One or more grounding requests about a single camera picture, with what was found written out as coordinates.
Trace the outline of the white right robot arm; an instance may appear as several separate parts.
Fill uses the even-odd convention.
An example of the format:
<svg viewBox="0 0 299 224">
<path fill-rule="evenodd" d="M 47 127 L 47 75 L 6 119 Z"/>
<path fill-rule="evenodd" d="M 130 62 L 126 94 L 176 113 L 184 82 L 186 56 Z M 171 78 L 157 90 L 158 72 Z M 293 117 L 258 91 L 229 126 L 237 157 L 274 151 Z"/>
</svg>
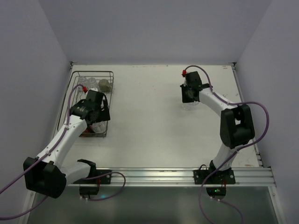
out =
<svg viewBox="0 0 299 224">
<path fill-rule="evenodd" d="M 246 145 L 255 137 L 250 107 L 246 104 L 235 105 L 212 90 L 210 84 L 203 84 L 198 72 L 184 70 L 184 83 L 180 86 L 182 103 L 203 103 L 220 117 L 220 138 L 222 145 L 216 157 L 210 162 L 212 177 L 227 174 L 238 146 Z"/>
</svg>

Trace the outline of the red ceramic mug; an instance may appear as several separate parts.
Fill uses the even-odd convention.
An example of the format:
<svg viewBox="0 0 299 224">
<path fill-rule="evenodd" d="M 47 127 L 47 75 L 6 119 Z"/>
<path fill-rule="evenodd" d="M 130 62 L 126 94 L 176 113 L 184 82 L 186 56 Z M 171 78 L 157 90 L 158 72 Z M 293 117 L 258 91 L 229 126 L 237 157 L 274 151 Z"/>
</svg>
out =
<svg viewBox="0 0 299 224">
<path fill-rule="evenodd" d="M 92 126 L 88 126 L 83 132 L 82 135 L 93 134 L 94 130 Z"/>
</svg>

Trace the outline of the clear faceted glass cup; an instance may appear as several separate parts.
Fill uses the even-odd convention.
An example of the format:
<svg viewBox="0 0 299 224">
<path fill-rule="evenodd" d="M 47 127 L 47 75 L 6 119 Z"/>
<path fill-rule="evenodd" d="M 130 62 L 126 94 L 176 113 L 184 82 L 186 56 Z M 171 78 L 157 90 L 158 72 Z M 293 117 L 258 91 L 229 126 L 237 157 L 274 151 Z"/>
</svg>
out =
<svg viewBox="0 0 299 224">
<path fill-rule="evenodd" d="M 199 102 L 183 103 L 182 107 L 186 111 L 192 111 L 192 110 L 196 110 L 197 109 L 197 105 L 198 104 L 199 104 Z"/>
<path fill-rule="evenodd" d="M 106 126 L 107 126 L 107 122 L 106 121 L 101 121 L 98 123 L 94 123 L 92 124 L 92 130 L 95 133 L 104 133 L 106 131 Z"/>
<path fill-rule="evenodd" d="M 85 76 L 78 77 L 78 84 L 86 85 L 86 82 L 87 82 L 87 78 Z"/>
<path fill-rule="evenodd" d="M 87 79 L 86 86 L 88 89 L 98 89 L 98 83 L 96 79 L 93 77 Z"/>
</svg>

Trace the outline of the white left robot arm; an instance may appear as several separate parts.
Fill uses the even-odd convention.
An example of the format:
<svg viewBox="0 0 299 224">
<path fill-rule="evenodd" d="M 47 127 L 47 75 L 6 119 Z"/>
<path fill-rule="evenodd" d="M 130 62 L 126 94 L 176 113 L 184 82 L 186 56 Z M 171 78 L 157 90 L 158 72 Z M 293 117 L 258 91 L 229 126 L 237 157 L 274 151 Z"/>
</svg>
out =
<svg viewBox="0 0 299 224">
<path fill-rule="evenodd" d="M 35 158 L 28 157 L 24 161 L 26 188 L 58 198 L 67 185 L 95 177 L 94 162 L 79 159 L 67 167 L 63 167 L 63 162 L 76 139 L 88 126 L 109 120 L 107 97 L 102 92 L 88 90 L 83 100 L 69 105 L 64 124 L 48 146 Z"/>
</svg>

